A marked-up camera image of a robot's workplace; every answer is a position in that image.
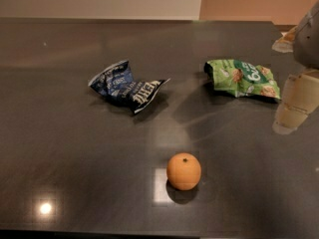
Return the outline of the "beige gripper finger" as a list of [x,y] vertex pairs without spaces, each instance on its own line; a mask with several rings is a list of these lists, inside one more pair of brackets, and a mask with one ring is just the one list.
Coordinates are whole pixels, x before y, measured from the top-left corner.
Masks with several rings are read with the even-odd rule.
[[290,75],[285,82],[272,128],[278,134],[290,134],[318,107],[319,71],[306,69],[297,76]]
[[279,53],[292,53],[297,27],[294,26],[288,32],[284,33],[281,38],[277,39],[272,49]]

